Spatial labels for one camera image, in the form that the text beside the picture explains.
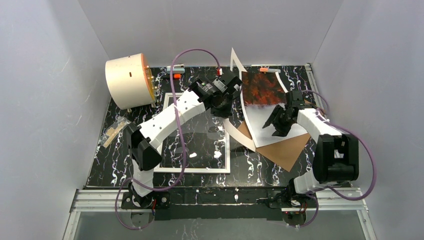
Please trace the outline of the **brown cardboard backing board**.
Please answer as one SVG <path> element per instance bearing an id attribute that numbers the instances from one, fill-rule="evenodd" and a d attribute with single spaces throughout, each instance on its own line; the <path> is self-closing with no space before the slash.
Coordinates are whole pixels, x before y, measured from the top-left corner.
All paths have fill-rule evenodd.
<path id="1" fill-rule="evenodd" d="M 244 121 L 237 127 L 237 130 L 253 143 L 255 152 L 284 170 L 290 171 L 310 139 L 310 135 L 297 123 L 291 127 L 285 137 L 273 136 L 276 129 L 272 124 L 263 127 L 274 108 L 276 106 L 284 107 L 285 103 L 284 99 L 274 104 L 242 101 Z"/>

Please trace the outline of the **red autumn photo print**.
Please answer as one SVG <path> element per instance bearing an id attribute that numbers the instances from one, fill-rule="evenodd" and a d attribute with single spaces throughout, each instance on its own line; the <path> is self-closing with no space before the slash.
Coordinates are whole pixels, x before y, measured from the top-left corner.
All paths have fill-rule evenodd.
<path id="1" fill-rule="evenodd" d="M 286 104 L 284 84 L 278 73 L 241 73 L 241 107 L 244 121 L 256 147 L 264 147 L 307 133 L 299 124 L 291 126 L 286 136 L 273 135 L 277 129 L 271 123 L 264 127 L 276 106 Z"/>

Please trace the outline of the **white picture frame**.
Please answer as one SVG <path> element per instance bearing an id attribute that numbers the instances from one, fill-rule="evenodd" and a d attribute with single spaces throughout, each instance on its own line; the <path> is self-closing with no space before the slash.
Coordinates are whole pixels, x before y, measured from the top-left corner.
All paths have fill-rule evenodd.
<path id="1" fill-rule="evenodd" d="M 182 125 L 187 152 L 186 173 L 229 174 L 230 136 L 224 129 L 223 120 L 210 112 L 203 112 Z M 155 167 L 156 173 L 180 173 L 183 150 L 178 131 L 172 132 L 157 148 L 162 162 Z"/>

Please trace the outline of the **white mat board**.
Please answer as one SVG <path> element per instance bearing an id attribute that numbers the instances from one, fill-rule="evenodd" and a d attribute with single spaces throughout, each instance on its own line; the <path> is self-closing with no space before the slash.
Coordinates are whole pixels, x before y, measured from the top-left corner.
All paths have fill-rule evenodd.
<path id="1" fill-rule="evenodd" d="M 239 60 L 235 50 L 231 49 L 230 55 L 230 69 L 233 70 L 233 66 L 236 66 L 239 72 L 239 77 L 241 77 L 242 72 L 247 72 L 245 67 L 242 65 Z M 248 126 L 245 121 L 241 123 L 241 125 L 236 128 L 228 119 L 223 121 L 223 126 L 225 131 L 229 134 L 230 137 L 235 139 L 238 143 L 248 148 L 252 152 L 256 152 L 256 146 L 253 141 L 253 137 L 248 129 Z"/>

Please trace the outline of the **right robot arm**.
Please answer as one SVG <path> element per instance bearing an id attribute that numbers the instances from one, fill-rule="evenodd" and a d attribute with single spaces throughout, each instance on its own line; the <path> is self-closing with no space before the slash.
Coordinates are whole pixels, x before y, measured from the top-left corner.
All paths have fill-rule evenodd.
<path id="1" fill-rule="evenodd" d="M 273 126 L 275 137 L 287 137 L 299 125 L 316 144 L 311 170 L 293 178 L 279 197 L 286 202 L 300 201 L 310 194 L 359 176 L 359 141 L 351 134 L 332 127 L 321 111 L 306 103 L 300 90 L 285 94 L 286 102 L 277 105 L 263 125 Z"/>

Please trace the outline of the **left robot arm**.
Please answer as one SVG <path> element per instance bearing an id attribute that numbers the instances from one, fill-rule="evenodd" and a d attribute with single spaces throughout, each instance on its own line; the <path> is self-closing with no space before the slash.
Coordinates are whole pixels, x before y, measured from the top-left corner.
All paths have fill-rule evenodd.
<path id="1" fill-rule="evenodd" d="M 129 188 L 137 201 L 144 201 L 154 191 L 154 168 L 162 161 L 158 147 L 165 138 L 207 110 L 214 117 L 229 118 L 241 86 L 240 77 L 230 70 L 223 71 L 214 80 L 197 78 L 172 105 L 138 127 L 127 128 L 128 148 L 133 161 Z"/>

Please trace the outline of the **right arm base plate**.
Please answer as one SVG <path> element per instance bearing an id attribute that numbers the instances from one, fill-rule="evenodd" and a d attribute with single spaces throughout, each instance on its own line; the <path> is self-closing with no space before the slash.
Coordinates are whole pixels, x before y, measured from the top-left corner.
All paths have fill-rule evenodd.
<path id="1" fill-rule="evenodd" d="M 312 197 L 297 193 L 290 195 L 285 190 L 268 190 L 265 197 L 260 197 L 255 202 L 271 209 L 294 208 L 300 211 L 317 206 L 314 195 Z"/>

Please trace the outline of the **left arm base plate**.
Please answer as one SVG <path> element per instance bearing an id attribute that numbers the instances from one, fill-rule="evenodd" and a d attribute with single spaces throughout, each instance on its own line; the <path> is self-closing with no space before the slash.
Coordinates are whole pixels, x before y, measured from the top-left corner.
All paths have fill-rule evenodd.
<path id="1" fill-rule="evenodd" d="M 170 207 L 170 193 L 169 192 L 150 192 L 144 197 L 133 194 L 131 191 L 123 194 L 121 205 L 122 209 L 138 210 L 162 210 Z"/>

